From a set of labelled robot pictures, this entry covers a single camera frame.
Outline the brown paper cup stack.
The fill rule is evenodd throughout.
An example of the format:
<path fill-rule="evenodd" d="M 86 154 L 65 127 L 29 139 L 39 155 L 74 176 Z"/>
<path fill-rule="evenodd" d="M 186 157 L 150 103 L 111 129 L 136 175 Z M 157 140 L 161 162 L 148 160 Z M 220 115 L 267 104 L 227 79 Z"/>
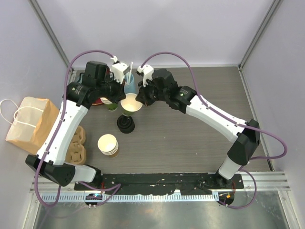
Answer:
<path fill-rule="evenodd" d="M 98 149 L 108 157 L 116 157 L 119 153 L 119 143 L 111 134 L 102 135 L 97 143 Z"/>

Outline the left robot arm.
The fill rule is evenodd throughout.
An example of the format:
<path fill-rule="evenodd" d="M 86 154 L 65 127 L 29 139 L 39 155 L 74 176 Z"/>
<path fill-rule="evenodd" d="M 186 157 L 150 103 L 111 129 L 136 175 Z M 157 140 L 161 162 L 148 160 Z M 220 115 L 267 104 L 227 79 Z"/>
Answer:
<path fill-rule="evenodd" d="M 130 66 L 116 62 L 87 62 L 81 82 L 67 85 L 58 117 L 36 155 L 28 155 L 25 163 L 37 174 L 64 187 L 71 182 L 85 182 L 90 190 L 102 183 L 101 171 L 92 166 L 65 162 L 69 144 L 81 120 L 94 102 L 106 98 L 112 103 L 125 99 L 124 76 Z"/>

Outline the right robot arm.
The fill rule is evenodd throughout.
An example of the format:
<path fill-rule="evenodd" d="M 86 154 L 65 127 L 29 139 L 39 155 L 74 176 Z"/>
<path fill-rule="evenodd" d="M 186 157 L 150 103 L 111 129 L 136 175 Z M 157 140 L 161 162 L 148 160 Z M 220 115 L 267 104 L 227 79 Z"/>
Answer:
<path fill-rule="evenodd" d="M 232 143 L 227 157 L 210 182 L 212 187 L 227 188 L 234 174 L 247 165 L 260 145 L 260 134 L 255 130 L 259 123 L 236 118 L 213 104 L 189 86 L 179 86 L 172 73 L 166 69 L 155 70 L 151 66 L 138 67 L 142 77 L 136 100 L 145 106 L 156 101 L 165 102 L 173 110 L 193 116 L 224 135 Z"/>

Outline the green paper cup stack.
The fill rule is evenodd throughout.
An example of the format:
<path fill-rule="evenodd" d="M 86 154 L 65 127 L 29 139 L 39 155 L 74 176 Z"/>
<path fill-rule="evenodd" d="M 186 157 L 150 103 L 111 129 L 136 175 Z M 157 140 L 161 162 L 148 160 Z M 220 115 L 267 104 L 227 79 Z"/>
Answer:
<path fill-rule="evenodd" d="M 105 97 L 101 97 L 101 101 L 110 112 L 116 111 L 118 109 L 117 103 L 112 103 L 110 100 L 108 100 Z"/>

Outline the light blue straw holder cup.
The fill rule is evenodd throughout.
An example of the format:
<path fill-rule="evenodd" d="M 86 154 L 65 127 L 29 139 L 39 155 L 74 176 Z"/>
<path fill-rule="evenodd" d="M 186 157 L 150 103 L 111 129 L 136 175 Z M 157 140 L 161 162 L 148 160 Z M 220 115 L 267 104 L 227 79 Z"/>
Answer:
<path fill-rule="evenodd" d="M 125 76 L 124 92 L 125 94 L 137 94 L 137 86 L 134 81 L 133 74 L 131 74 L 130 76 Z"/>

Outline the red round plate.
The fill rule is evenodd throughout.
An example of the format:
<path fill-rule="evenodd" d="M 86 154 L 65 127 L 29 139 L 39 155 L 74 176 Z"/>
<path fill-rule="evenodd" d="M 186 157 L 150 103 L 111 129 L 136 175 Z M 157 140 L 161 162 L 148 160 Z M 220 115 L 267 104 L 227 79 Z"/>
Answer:
<path fill-rule="evenodd" d="M 97 99 L 94 103 L 92 103 L 92 106 L 98 106 L 98 105 L 102 105 L 103 104 L 103 102 L 102 102 L 102 100 L 99 98 L 99 99 Z"/>

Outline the black lid stack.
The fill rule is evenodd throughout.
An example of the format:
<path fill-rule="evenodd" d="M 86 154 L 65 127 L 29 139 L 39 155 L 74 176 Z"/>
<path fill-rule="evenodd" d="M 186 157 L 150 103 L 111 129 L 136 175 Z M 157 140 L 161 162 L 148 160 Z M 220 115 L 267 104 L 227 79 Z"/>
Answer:
<path fill-rule="evenodd" d="M 131 116 L 119 116 L 117 119 L 117 126 L 124 134 L 130 134 L 135 129 L 135 123 Z"/>

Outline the cardboard cup carrier stack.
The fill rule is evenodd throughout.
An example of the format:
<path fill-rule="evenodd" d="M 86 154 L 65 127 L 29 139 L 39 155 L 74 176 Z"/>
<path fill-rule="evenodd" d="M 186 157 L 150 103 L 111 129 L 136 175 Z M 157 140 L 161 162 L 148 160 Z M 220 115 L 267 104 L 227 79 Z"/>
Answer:
<path fill-rule="evenodd" d="M 84 148 L 85 141 L 86 132 L 83 127 L 78 126 L 68 146 L 65 163 L 73 165 L 85 164 L 87 156 L 86 149 Z"/>

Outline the brown paper bag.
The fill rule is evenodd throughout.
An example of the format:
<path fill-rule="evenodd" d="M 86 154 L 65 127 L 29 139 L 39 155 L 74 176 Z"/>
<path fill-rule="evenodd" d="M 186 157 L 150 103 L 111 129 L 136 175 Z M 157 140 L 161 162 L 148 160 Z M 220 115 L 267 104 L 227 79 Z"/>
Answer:
<path fill-rule="evenodd" d="M 37 154 L 57 119 L 59 109 L 50 99 L 28 96 L 20 105 L 11 99 L 3 99 L 1 103 L 5 101 L 16 106 L 12 122 L 1 115 L 10 124 L 5 140 L 29 154 Z"/>

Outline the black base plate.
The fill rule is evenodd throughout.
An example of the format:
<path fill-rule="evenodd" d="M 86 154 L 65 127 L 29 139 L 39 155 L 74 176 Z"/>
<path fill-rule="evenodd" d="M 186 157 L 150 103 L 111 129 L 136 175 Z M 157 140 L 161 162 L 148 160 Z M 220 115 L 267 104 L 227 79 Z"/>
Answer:
<path fill-rule="evenodd" d="M 103 174 L 98 188 L 121 187 L 118 195 L 172 195 L 180 190 L 182 195 L 211 194 L 213 190 L 243 189 L 242 176 L 235 174 L 231 180 L 212 173 L 146 173 Z"/>

